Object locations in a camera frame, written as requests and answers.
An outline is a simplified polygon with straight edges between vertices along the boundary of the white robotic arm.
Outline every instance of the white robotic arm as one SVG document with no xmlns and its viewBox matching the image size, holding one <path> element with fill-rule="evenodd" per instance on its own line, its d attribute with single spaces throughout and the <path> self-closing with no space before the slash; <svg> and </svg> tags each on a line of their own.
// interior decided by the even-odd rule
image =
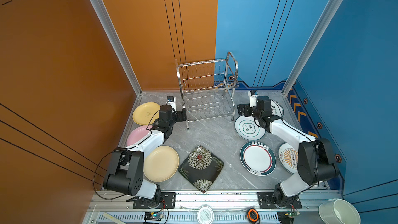
<svg viewBox="0 0 398 224">
<path fill-rule="evenodd" d="M 160 186 L 144 179 L 144 159 L 162 145 L 172 134 L 176 122 L 185 121 L 186 109 L 176 111 L 174 97 L 167 97 L 167 104 L 159 110 L 159 118 L 154 121 L 147 135 L 126 148 L 116 148 L 112 153 L 103 187 L 127 195 L 141 197 L 150 207 L 160 203 Z M 128 169 L 121 166 L 134 164 Z"/>
<path fill-rule="evenodd" d="M 269 131 L 290 144 L 296 151 L 299 150 L 299 144 L 301 142 L 312 142 L 316 140 L 314 136 L 301 132 L 286 123 L 283 119 L 271 122 L 269 124 Z M 304 182 L 301 179 L 299 172 L 294 173 L 291 177 L 281 182 L 281 190 L 287 197 L 293 197 L 297 195 L 297 193 L 303 192 L 310 187 L 312 187 L 312 185 L 308 185 Z"/>
<path fill-rule="evenodd" d="M 254 117 L 259 126 L 280 137 L 298 151 L 297 172 L 275 186 L 274 199 L 280 207 L 291 205 L 298 195 L 320 181 L 338 175 L 333 149 L 326 138 L 316 138 L 286 123 L 281 117 L 272 115 L 271 100 L 249 92 L 250 104 L 238 105 L 239 115 Z"/>
</svg>

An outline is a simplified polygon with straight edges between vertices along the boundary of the flower pattern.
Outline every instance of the flower pattern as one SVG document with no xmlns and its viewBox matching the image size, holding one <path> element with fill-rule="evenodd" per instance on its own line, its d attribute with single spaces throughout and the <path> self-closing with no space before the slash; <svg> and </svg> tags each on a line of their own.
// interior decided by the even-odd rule
<svg viewBox="0 0 398 224">
<path fill-rule="evenodd" d="M 188 156 L 189 165 L 194 169 L 206 169 L 211 163 L 211 153 L 203 148 L 196 147 Z"/>
<path fill-rule="evenodd" d="M 209 180 L 196 180 L 196 182 L 193 183 L 193 185 L 200 190 L 203 193 L 206 193 L 206 191 L 210 188 L 210 186 L 213 184 L 212 181 Z"/>
</svg>

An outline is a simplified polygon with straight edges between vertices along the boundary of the stainless steel dish rack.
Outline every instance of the stainless steel dish rack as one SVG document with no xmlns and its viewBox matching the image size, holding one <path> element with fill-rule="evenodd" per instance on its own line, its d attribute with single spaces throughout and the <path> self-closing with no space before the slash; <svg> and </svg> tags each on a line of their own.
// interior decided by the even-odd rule
<svg viewBox="0 0 398 224">
<path fill-rule="evenodd" d="M 231 52 L 225 59 L 180 65 L 176 61 L 176 67 L 183 107 L 187 109 L 187 129 L 189 122 L 199 120 L 229 115 L 234 120 L 234 93 L 239 83 L 238 62 Z"/>
</svg>

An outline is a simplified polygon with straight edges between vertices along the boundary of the yellow plate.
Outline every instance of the yellow plate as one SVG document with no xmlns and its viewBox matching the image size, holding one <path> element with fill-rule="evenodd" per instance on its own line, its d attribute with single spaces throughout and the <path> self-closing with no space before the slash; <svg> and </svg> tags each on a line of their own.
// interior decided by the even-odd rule
<svg viewBox="0 0 398 224">
<path fill-rule="evenodd" d="M 134 122 L 140 125 L 152 124 L 157 118 L 159 118 L 160 105 L 155 102 L 148 102 L 140 105 L 132 113 L 132 119 Z"/>
<path fill-rule="evenodd" d="M 180 158 L 175 149 L 160 146 L 151 152 L 144 161 L 144 174 L 152 182 L 163 182 L 177 171 Z"/>
</svg>

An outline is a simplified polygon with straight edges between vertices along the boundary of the plate with red ring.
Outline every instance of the plate with red ring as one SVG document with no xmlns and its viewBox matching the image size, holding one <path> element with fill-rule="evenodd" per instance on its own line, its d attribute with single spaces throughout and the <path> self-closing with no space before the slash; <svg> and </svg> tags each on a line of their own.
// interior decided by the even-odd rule
<svg viewBox="0 0 398 224">
<path fill-rule="evenodd" d="M 240 161 L 246 170 L 257 176 L 271 174 L 276 167 L 274 152 L 263 142 L 251 141 L 240 150 Z"/>
</svg>

